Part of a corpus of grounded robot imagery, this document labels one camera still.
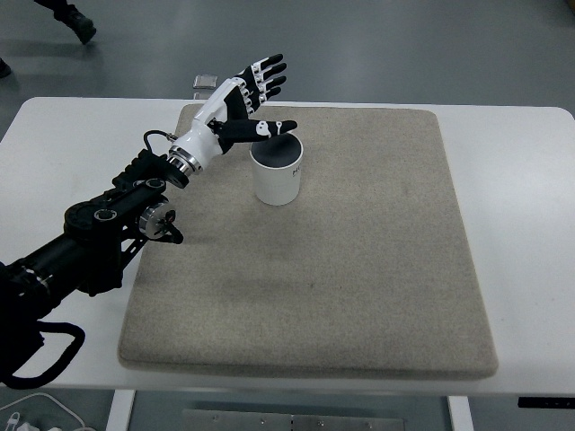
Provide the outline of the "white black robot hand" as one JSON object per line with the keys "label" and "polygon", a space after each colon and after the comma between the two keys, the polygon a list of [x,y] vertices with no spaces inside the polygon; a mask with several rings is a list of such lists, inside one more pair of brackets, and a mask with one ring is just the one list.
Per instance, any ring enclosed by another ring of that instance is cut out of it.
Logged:
{"label": "white black robot hand", "polygon": [[[296,129],[294,120],[229,120],[234,112],[246,117],[242,95],[245,82],[249,90],[248,112],[257,111],[281,92],[287,80],[283,75],[287,69],[283,58],[282,54],[265,57],[247,66],[238,77],[226,79],[200,107],[190,130],[174,141],[167,161],[182,173],[200,173],[214,157],[227,153],[235,144],[261,142]],[[211,120],[218,121],[217,137],[208,126]]]}

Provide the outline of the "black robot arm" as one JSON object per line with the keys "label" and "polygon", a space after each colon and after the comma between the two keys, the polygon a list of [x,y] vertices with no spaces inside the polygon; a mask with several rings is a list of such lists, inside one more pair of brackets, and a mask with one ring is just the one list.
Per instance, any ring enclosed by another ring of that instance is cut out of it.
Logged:
{"label": "black robot arm", "polygon": [[156,155],[146,147],[113,179],[113,189],[70,207],[61,235],[1,268],[1,311],[40,319],[75,290],[95,296],[121,286],[124,268],[146,242],[182,243],[173,224],[175,212],[163,194],[167,184],[183,189],[191,176],[233,145],[295,129],[293,120],[252,118],[280,93],[286,67],[276,54],[226,79],[167,154]]}

